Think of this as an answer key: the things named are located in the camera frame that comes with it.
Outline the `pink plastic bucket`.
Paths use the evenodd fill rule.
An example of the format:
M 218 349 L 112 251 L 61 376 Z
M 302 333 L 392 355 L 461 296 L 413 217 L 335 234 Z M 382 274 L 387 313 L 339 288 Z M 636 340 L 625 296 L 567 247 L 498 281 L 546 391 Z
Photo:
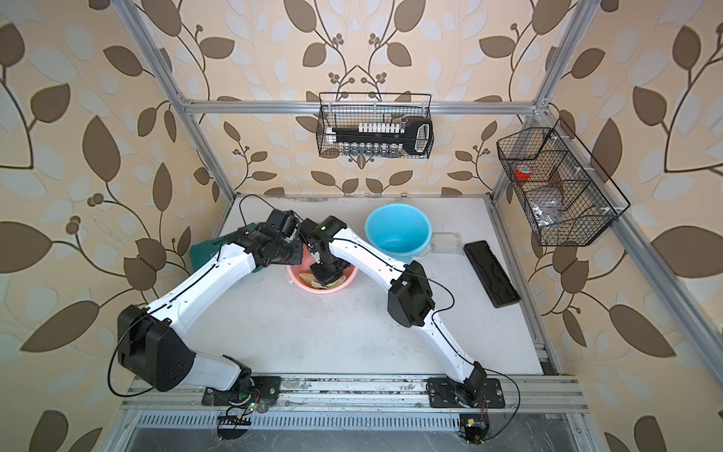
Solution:
M 311 265 L 316 263 L 306 247 L 303 248 L 303 258 L 299 265 L 286 266 L 285 272 L 288 282 L 297 288 L 313 295 L 331 295 L 348 287 L 358 273 L 355 267 L 348 267 L 342 277 L 328 286 L 322 286 L 312 273 Z

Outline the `light blue plastic bucket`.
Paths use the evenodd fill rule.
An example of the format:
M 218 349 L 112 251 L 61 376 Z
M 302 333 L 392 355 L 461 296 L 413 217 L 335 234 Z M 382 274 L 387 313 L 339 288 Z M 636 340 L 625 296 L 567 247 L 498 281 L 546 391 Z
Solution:
M 419 208 L 392 203 L 377 208 L 367 217 L 365 235 L 376 249 L 410 262 L 429 249 L 432 225 Z

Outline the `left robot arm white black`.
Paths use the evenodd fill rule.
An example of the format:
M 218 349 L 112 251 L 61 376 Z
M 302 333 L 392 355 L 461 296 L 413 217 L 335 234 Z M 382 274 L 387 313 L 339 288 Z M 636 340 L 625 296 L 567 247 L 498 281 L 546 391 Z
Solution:
M 194 351 L 184 338 L 213 303 L 256 269 L 300 263 L 298 227 L 296 218 L 242 227 L 177 288 L 144 308 L 124 309 L 114 359 L 159 392 L 187 384 L 218 392 L 230 405 L 256 402 L 249 367 L 227 355 Z

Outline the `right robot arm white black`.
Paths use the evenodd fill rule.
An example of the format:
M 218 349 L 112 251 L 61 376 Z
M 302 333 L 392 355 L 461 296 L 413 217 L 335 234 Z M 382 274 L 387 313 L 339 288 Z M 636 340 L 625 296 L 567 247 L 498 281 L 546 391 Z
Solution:
M 404 328 L 416 329 L 438 354 L 446 372 L 445 399 L 470 408 L 483 406 L 483 388 L 491 369 L 468 354 L 444 325 L 433 301 L 435 282 L 424 267 L 413 260 L 405 264 L 374 250 L 342 220 L 334 216 L 316 223 L 303 220 L 299 229 L 314 265 L 311 271 L 322 286 L 342 277 L 355 267 L 387 291 L 387 312 Z

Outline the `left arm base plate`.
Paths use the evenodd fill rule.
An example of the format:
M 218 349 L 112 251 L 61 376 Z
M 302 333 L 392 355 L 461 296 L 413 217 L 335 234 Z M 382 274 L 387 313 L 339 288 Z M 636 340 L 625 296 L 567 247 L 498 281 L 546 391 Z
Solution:
M 240 407 L 252 403 L 261 403 L 265 406 L 271 406 L 278 400 L 281 384 L 281 376 L 241 376 L 228 391 L 207 388 L 201 399 L 201 404 L 214 407 Z

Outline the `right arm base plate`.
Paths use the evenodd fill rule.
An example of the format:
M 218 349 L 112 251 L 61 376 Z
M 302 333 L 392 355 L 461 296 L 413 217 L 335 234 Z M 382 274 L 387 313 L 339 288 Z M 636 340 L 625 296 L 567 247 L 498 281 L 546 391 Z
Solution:
M 475 384 L 457 383 L 448 377 L 425 381 L 431 408 L 502 409 L 506 399 L 497 379 L 485 379 Z

